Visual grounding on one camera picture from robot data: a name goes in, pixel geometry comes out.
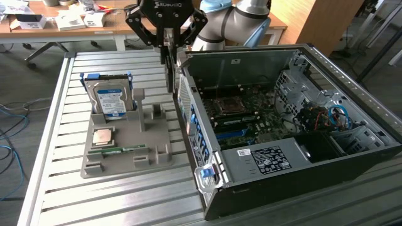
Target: green circuit board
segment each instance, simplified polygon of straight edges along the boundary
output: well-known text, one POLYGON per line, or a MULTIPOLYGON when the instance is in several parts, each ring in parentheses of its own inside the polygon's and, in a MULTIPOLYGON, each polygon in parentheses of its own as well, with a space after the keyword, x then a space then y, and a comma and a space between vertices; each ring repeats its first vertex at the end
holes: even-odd
MULTIPOLYGON (((259 117, 251 122, 242 123, 247 128, 247 132, 243 136, 218 139, 222 150, 279 140, 287 134, 294 132, 294 128, 287 129, 283 125, 281 115, 274 109, 273 90, 259 86, 243 88, 241 95, 231 98, 237 101, 241 100, 243 105, 243 108, 241 106, 233 107, 234 110, 239 111, 241 109, 245 109, 247 112, 258 112, 259 117)), ((203 100, 210 118, 222 114, 219 100, 219 98, 203 100)), ((227 121, 237 121, 239 117, 234 114, 227 118, 227 121)), ((211 123, 213 126, 217 127, 214 120, 211 120, 211 123)))

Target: robotiq logo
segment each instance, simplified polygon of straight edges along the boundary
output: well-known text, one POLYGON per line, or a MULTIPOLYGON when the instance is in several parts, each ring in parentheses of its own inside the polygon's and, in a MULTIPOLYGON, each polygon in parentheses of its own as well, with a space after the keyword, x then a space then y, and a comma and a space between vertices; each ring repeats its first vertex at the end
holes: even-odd
POLYGON ((155 2, 155 8, 159 8, 159 7, 182 7, 182 3, 155 2))

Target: aluminum slotted table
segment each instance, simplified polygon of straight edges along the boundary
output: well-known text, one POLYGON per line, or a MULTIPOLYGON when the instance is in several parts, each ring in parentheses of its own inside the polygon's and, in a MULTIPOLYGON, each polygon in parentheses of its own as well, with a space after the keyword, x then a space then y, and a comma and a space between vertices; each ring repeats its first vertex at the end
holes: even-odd
POLYGON ((153 50, 67 54, 19 225, 378 225, 402 215, 401 157, 352 182, 207 222, 159 54, 153 50), (79 73, 127 71, 135 87, 146 89, 145 106, 163 103, 175 163, 83 179, 91 103, 79 73))

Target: blue hard drive label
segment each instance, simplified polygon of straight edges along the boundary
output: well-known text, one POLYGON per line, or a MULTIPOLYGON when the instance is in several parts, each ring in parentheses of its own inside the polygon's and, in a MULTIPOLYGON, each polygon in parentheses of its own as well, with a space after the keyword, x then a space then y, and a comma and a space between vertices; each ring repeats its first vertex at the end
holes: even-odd
POLYGON ((104 89, 98 91, 99 102, 106 116, 119 117, 126 114, 126 106, 122 96, 122 89, 104 89))
POLYGON ((279 146, 251 151, 251 155, 262 174, 274 173, 291 168, 279 146))

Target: motherboard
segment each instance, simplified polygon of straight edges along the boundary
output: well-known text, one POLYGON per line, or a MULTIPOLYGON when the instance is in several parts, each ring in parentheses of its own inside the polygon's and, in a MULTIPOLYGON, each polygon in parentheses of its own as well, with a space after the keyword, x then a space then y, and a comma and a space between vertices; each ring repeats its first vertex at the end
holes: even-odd
POLYGON ((281 140, 295 130, 283 124, 267 86, 205 90, 202 97, 222 150, 281 140))

